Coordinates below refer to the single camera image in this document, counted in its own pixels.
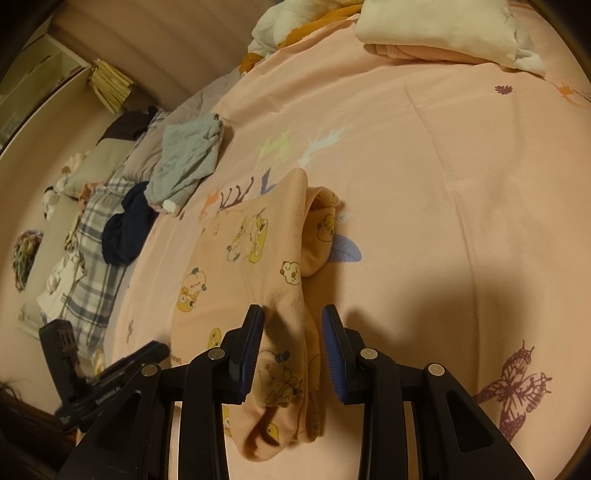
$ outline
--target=purple butterfly print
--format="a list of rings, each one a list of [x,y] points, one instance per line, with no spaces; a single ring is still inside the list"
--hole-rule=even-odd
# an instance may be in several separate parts
[[[499,430],[509,442],[524,425],[525,415],[540,405],[544,395],[551,393],[546,389],[546,382],[552,377],[546,377],[544,373],[525,376],[533,350],[534,347],[531,350],[525,348],[523,341],[522,347],[504,363],[501,378],[474,395],[479,404],[493,398],[503,404]]]
[[[513,87],[511,85],[497,85],[495,90],[501,95],[507,95],[513,91]]]

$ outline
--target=orange cloth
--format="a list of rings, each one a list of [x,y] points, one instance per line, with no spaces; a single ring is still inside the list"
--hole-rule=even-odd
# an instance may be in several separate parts
[[[349,7],[339,8],[333,12],[327,13],[322,18],[315,20],[310,23],[306,23],[301,27],[295,28],[291,31],[291,33],[285,38],[285,40],[279,44],[279,50],[284,47],[289,47],[294,43],[298,43],[303,38],[306,38],[311,33],[314,33],[316,30],[325,27],[326,25],[330,25],[331,23],[346,20],[347,18],[358,14],[361,12],[361,5],[350,5]],[[255,65],[262,60],[262,57],[257,53],[249,53],[244,57],[242,63],[240,64],[240,74],[250,72]]]

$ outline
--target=curtain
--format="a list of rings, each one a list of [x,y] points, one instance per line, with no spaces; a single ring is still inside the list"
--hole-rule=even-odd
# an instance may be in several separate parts
[[[67,0],[49,33],[89,62],[102,58],[174,109],[246,55],[272,0]]]

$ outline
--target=bed sheet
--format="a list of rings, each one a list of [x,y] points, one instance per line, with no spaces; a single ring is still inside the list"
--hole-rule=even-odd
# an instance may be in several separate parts
[[[442,363],[534,476],[553,479],[591,422],[591,381],[578,371],[591,360],[589,83],[552,57],[558,38],[540,49],[555,82],[489,63],[393,61],[353,29],[338,22],[279,51],[218,104],[218,168],[179,217],[154,225],[113,359],[170,341],[202,222],[302,167],[345,203],[338,261],[303,282],[316,321],[335,303],[397,362]],[[226,439],[233,479],[357,478],[362,409],[337,402],[326,370],[323,434],[265,463]]]

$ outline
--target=silver bolt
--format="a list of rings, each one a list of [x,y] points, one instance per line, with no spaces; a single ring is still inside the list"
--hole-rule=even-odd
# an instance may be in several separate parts
[[[373,348],[364,348],[361,350],[361,356],[366,360],[374,360],[378,357],[378,352]]]
[[[158,373],[158,365],[148,364],[142,367],[142,375],[145,377],[151,377]]]
[[[207,356],[212,360],[220,360],[220,358],[224,358],[226,356],[226,352],[223,348],[215,347],[207,352]]]
[[[436,377],[440,377],[445,373],[445,369],[439,364],[429,365],[428,370],[431,375],[435,375]]]

